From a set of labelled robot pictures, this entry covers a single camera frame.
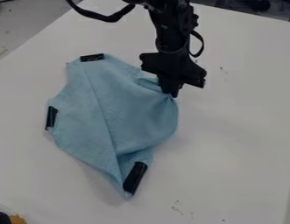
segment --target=white table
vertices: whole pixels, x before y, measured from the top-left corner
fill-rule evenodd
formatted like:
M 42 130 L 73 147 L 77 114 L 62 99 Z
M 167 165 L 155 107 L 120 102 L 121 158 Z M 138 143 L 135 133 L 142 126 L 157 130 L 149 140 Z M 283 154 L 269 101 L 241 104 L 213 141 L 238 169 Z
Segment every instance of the white table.
M 123 5 L 82 4 L 106 14 Z M 29 224 L 282 224 L 290 198 L 290 23 L 195 8 L 207 86 L 182 89 L 179 128 L 129 201 L 55 146 L 44 131 L 46 102 L 65 85 L 68 61 L 100 52 L 139 65 L 140 53 L 155 51 L 147 12 L 138 7 L 105 24 L 70 11 L 2 59 L 0 202 Z

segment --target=black clip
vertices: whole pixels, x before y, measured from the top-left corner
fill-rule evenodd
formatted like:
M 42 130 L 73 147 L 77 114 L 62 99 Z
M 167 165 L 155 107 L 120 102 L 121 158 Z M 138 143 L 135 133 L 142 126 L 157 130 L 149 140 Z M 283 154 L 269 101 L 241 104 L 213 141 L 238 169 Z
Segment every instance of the black clip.
M 54 127 L 57 113 L 58 113 L 58 109 L 49 106 L 48 114 L 46 115 L 46 127 L 45 127 L 45 130 L 48 130 L 48 128 Z
M 98 54 L 93 54 L 93 55 L 81 56 L 80 62 L 103 60 L 103 59 L 104 59 L 104 54 L 98 53 Z
M 146 170 L 148 169 L 147 164 L 142 162 L 136 162 L 133 166 L 133 169 L 129 173 L 127 179 L 124 181 L 123 189 L 134 195 L 138 189 L 140 180 L 144 177 Z

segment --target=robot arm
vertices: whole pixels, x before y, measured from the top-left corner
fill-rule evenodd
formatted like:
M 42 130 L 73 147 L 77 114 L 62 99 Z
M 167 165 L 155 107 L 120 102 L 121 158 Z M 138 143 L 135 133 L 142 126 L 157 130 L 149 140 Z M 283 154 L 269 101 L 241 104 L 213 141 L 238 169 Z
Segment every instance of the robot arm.
M 204 49 L 202 36 L 194 31 L 198 25 L 198 16 L 189 0 L 124 0 L 127 6 L 120 11 L 104 16 L 93 11 L 84 10 L 73 3 L 67 2 L 88 18 L 104 22 L 116 22 L 122 16 L 132 11 L 135 4 L 141 4 L 149 10 L 151 20 L 156 28 L 156 47 L 158 52 L 143 53 L 140 55 L 142 69 L 156 74 L 163 93 L 177 97 L 184 84 L 203 88 L 206 71 L 196 65 L 191 59 L 201 55 Z M 190 48 L 190 35 L 202 42 L 201 50 L 192 54 Z

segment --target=light blue towel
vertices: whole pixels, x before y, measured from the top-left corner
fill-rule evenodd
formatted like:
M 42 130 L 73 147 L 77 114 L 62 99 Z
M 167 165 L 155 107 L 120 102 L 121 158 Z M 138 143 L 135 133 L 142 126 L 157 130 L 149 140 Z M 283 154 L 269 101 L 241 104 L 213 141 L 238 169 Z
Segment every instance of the light blue towel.
M 130 197 L 123 182 L 135 162 L 150 166 L 152 147 L 176 130 L 178 108 L 139 68 L 104 56 L 67 64 L 68 84 L 48 103 L 58 109 L 48 130 L 61 149 L 98 169 Z

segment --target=orange object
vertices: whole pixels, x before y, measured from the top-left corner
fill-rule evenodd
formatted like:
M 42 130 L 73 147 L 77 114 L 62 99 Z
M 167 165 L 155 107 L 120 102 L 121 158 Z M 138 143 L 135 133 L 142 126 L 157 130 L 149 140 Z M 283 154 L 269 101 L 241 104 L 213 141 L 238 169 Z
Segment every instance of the orange object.
M 11 224 L 27 224 L 26 221 L 18 215 L 10 216 Z

